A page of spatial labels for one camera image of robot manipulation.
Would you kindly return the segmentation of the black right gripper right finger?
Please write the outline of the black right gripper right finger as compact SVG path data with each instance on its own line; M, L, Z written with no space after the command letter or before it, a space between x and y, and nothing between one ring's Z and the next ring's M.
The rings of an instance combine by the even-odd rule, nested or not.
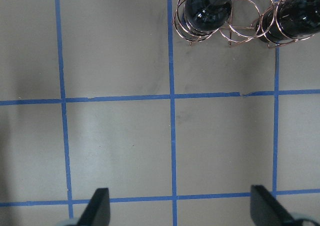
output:
M255 226L296 226L291 214L263 185L250 188L250 217Z

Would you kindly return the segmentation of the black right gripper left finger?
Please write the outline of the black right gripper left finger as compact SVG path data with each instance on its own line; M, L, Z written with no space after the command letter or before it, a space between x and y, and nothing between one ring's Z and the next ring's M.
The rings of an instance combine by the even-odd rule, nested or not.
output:
M86 206L77 226L108 226L111 221L110 196L108 188L98 188Z

